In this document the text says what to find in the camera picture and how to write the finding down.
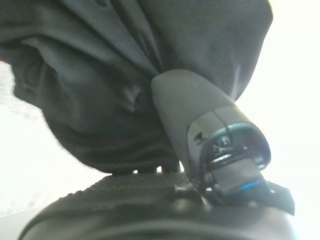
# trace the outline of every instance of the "black plastic surface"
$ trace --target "black plastic surface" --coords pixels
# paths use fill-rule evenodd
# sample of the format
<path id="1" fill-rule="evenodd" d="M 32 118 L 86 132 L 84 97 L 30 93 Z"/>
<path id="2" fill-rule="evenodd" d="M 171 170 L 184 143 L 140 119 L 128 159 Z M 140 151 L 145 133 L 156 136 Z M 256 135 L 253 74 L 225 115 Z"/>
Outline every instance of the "black plastic surface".
<path id="1" fill-rule="evenodd" d="M 291 216 L 280 210 L 213 208 L 178 197 L 177 186 L 188 182 L 184 173 L 105 177 L 87 190 L 48 206 L 31 221 L 20 239 L 298 239 Z"/>

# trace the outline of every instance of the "black fabric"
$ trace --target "black fabric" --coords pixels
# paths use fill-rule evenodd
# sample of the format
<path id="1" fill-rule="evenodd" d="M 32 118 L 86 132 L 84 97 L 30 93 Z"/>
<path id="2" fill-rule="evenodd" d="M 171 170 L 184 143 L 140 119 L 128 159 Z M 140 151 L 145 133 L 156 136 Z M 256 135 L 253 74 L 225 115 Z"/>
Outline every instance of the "black fabric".
<path id="1" fill-rule="evenodd" d="M 152 78 L 187 69 L 236 100 L 271 21 L 266 0 L 0 0 L 0 60 L 81 162 L 172 171 Z"/>

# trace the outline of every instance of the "dark gray cloth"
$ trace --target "dark gray cloth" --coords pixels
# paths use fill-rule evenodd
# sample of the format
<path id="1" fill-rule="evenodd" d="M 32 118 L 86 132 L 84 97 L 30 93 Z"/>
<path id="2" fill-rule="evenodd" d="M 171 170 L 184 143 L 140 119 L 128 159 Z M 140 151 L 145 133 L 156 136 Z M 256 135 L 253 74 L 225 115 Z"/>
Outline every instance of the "dark gray cloth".
<path id="1" fill-rule="evenodd" d="M 174 170 L 152 78 L 190 70 L 236 100 L 271 21 L 266 0 L 0 0 L 0 60 L 81 162 Z"/>

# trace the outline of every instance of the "small screw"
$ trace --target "small screw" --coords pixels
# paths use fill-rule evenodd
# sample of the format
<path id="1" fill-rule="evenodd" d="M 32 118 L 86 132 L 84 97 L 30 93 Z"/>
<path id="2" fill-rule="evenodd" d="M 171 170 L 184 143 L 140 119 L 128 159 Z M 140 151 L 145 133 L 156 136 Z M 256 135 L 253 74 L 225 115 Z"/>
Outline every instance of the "small screw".
<path id="1" fill-rule="evenodd" d="M 222 136 L 217 141 L 217 145 L 220 148 L 227 148 L 230 146 L 230 144 L 231 144 L 230 139 L 227 136 Z"/>

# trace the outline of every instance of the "black object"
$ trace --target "black object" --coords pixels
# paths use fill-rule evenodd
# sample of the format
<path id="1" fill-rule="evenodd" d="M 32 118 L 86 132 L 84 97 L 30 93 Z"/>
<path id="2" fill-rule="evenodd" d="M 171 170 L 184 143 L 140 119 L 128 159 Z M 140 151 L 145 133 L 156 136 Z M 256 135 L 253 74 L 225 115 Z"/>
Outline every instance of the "black object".
<path id="1" fill-rule="evenodd" d="M 174 82 L 181 86 L 175 94 Z M 266 139 L 206 83 L 195 73 L 173 70 L 152 84 L 172 145 L 180 158 L 185 154 L 186 173 L 107 176 L 45 208 L 20 240 L 297 240 L 286 213 L 294 214 L 289 190 L 260 173 L 270 162 Z M 203 107 L 188 101 L 191 95 L 209 101 Z"/>
<path id="2" fill-rule="evenodd" d="M 291 194 L 283 201 L 261 174 L 271 159 L 266 138 L 230 97 L 182 69 L 158 75 L 151 86 L 164 129 L 201 195 L 213 204 L 253 201 L 294 214 Z"/>
<path id="3" fill-rule="evenodd" d="M 213 207 L 183 172 L 107 176 L 59 199 L 20 240 L 297 240 L 292 217 L 268 207 Z"/>

